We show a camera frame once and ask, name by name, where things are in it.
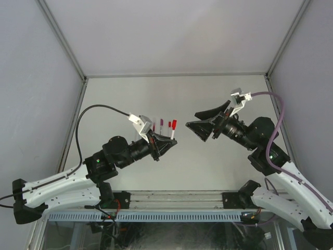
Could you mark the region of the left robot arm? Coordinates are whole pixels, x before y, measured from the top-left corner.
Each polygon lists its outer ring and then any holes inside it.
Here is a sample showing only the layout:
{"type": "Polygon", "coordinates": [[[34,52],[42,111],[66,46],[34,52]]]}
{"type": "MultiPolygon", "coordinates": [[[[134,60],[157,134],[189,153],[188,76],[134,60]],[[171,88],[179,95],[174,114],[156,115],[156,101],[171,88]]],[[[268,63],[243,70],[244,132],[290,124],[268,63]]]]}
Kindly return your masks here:
{"type": "Polygon", "coordinates": [[[176,139],[149,131],[148,139],[128,143],[122,136],[112,137],[102,149],[79,166],[51,177],[12,183],[16,224],[28,224],[55,210],[76,207],[111,207],[114,194],[108,180],[146,156],[159,161],[177,144],[176,139]]]}

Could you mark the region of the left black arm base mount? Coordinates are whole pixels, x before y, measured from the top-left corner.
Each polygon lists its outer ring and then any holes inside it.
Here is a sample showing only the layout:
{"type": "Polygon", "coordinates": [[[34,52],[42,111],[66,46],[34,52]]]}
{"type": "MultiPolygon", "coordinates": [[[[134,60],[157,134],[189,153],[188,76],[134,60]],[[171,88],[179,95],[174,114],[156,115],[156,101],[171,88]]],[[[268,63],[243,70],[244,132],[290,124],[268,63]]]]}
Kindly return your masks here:
{"type": "Polygon", "coordinates": [[[131,202],[131,193],[127,191],[113,192],[114,200],[112,201],[110,208],[116,209],[120,204],[120,209],[129,209],[131,202]]]}

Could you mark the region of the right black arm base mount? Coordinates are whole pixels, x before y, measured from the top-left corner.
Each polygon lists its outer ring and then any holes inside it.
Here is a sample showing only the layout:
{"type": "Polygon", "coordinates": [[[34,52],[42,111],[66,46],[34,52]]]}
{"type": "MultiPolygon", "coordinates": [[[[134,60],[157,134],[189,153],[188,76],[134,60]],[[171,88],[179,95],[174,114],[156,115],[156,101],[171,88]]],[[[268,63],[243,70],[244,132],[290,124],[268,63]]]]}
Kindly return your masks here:
{"type": "Polygon", "coordinates": [[[222,202],[224,209],[258,209],[249,195],[238,192],[222,193],[222,202]]]}

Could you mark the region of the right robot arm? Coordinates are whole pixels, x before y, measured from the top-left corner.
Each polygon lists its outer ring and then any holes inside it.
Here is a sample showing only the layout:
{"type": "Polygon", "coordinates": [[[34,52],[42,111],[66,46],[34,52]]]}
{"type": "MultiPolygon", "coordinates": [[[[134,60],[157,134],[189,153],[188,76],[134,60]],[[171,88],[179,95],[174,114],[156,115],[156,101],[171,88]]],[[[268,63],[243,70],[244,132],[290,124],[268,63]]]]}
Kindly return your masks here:
{"type": "Polygon", "coordinates": [[[186,127],[201,140],[221,134],[251,151],[251,165],[268,180],[278,182],[292,197],[286,200],[266,190],[259,183],[249,180],[238,191],[239,207],[268,209],[298,228],[305,239],[318,249],[332,248],[332,202],[319,193],[296,168],[290,157],[275,143],[269,144],[275,126],[268,117],[258,117],[249,126],[238,118],[245,101],[229,107],[222,106],[195,113],[196,121],[186,127]]]}

